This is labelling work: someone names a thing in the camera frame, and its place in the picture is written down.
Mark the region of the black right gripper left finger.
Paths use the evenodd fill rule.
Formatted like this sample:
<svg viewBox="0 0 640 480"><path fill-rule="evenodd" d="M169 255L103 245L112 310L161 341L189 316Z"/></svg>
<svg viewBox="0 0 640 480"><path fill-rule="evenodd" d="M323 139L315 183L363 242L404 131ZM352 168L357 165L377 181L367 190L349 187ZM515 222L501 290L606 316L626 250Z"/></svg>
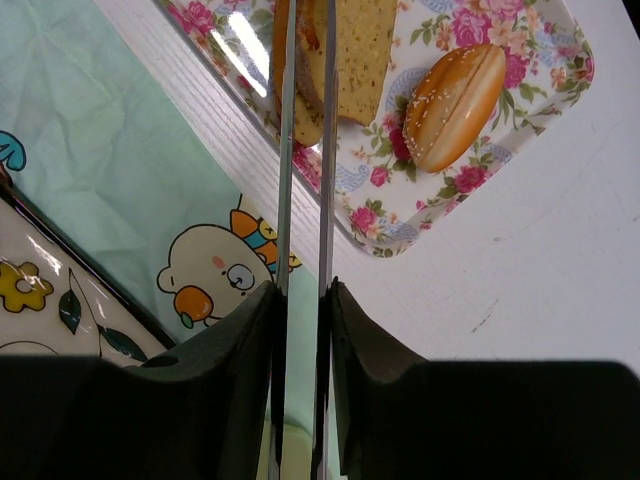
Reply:
<svg viewBox="0 0 640 480"><path fill-rule="evenodd" d="M77 376L50 478L255 478L277 298L265 282L226 318L139 366L57 360Z"/></svg>

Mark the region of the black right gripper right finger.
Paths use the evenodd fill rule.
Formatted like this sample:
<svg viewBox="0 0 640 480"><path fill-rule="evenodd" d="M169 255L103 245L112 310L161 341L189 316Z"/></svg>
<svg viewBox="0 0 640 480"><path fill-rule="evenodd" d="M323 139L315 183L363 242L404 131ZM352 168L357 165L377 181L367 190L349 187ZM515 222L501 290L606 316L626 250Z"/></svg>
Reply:
<svg viewBox="0 0 640 480"><path fill-rule="evenodd" d="M427 360L328 293L351 479L635 479L639 380L612 361Z"/></svg>

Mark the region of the yellow bread slice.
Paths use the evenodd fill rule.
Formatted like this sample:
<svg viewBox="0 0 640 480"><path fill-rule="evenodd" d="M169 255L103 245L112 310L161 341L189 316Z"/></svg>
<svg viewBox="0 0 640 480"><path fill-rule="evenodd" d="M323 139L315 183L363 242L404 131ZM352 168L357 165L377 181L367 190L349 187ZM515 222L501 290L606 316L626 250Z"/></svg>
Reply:
<svg viewBox="0 0 640 480"><path fill-rule="evenodd" d="M361 126L378 111L390 59L397 3L345 0L336 3L338 116ZM296 12L296 85L316 108L324 106L325 1L299 1Z"/></svg>

